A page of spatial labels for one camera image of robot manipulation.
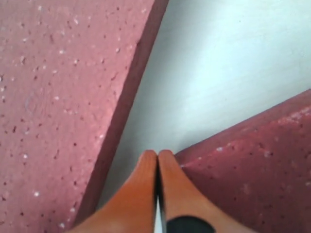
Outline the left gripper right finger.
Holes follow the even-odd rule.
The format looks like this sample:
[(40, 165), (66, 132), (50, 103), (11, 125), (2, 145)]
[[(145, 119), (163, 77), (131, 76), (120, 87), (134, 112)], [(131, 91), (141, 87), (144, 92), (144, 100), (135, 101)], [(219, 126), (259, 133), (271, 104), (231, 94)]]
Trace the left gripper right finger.
[(158, 155), (163, 227), (167, 233), (249, 233), (250, 229), (208, 200), (186, 176), (174, 154)]

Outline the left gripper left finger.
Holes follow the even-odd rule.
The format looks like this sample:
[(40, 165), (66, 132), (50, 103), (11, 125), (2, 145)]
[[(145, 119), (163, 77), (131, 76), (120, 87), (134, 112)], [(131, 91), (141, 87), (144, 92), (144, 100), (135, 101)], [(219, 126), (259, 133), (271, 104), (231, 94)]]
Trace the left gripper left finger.
[(115, 195), (71, 233), (153, 233), (156, 217), (157, 154), (144, 151)]

